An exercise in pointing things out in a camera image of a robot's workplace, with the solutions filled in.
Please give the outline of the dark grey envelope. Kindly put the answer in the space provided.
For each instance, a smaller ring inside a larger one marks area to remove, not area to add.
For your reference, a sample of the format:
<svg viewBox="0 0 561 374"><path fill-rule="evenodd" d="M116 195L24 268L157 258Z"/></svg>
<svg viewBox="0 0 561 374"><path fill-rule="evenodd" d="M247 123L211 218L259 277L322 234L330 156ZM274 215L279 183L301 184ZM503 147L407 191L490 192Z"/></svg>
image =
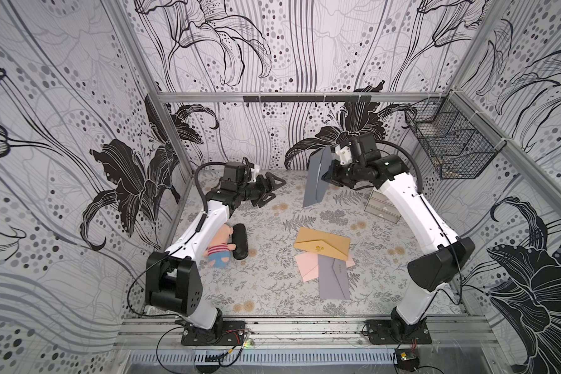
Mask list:
<svg viewBox="0 0 561 374"><path fill-rule="evenodd" d="M333 156L334 146L326 146L310 156L303 207L310 207L323 201L329 186L329 183L323 180L323 176L330 170Z"/></svg>

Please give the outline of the yellow kraft envelope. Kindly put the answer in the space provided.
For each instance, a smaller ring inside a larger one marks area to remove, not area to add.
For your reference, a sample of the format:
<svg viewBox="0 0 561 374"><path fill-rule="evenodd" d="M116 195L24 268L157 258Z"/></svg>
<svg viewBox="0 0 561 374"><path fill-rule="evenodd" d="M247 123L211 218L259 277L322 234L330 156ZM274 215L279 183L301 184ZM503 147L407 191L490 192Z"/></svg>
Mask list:
<svg viewBox="0 0 561 374"><path fill-rule="evenodd" d="M350 245L350 238L302 227L297 234L294 248L347 261Z"/></svg>

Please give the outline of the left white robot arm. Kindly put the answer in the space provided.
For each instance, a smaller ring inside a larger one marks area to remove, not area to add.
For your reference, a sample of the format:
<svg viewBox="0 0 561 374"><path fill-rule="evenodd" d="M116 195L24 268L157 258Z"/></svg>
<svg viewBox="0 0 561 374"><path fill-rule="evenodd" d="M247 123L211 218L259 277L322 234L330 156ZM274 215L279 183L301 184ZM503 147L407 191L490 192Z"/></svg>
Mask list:
<svg viewBox="0 0 561 374"><path fill-rule="evenodd" d="M199 173L206 167L222 166L216 189L204 193ZM203 208L181 237L164 252L152 253L146 262L145 302L179 315L201 330L221 329L222 312L204 300L199 261L217 234L243 202L264 207L286 181L271 172L260 174L259 166L242 162L211 161L199 166L193 177Z"/></svg>

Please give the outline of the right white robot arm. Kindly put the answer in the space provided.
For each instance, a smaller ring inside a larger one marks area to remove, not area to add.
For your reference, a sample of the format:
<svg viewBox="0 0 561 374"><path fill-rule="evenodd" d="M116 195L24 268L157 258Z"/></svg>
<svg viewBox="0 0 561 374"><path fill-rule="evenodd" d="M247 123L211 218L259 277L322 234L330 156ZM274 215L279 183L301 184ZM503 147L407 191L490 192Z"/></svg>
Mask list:
<svg viewBox="0 0 561 374"><path fill-rule="evenodd" d="M425 318L439 290L460 274L475 249L470 238L458 235L439 217L422 193L420 169L400 146L385 155L372 135L352 136L336 146L314 151L308 161L310 196L306 204L322 200L329 185L356 189L371 185L404 218L422 250L408 264L411 281L391 313L393 324L412 329Z"/></svg>

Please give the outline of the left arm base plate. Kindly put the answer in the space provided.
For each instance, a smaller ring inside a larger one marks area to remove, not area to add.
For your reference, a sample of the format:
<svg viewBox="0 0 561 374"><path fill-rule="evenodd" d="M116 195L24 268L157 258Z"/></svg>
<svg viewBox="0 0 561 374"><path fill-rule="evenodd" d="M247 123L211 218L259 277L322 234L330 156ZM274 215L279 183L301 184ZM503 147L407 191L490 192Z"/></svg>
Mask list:
<svg viewBox="0 0 561 374"><path fill-rule="evenodd" d="M187 327L181 344L187 347L232 347L240 346L246 338L246 322L225 320L214 324L210 330Z"/></svg>

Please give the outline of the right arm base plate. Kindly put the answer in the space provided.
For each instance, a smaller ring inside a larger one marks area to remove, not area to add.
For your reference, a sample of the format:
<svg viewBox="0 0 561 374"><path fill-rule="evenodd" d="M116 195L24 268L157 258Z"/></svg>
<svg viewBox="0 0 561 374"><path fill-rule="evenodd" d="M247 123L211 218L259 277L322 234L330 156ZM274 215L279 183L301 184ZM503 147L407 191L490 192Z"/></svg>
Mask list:
<svg viewBox="0 0 561 374"><path fill-rule="evenodd" d="M388 344L432 344L426 319L415 325L401 325L396 320L368 319L364 322L362 335L373 345Z"/></svg>

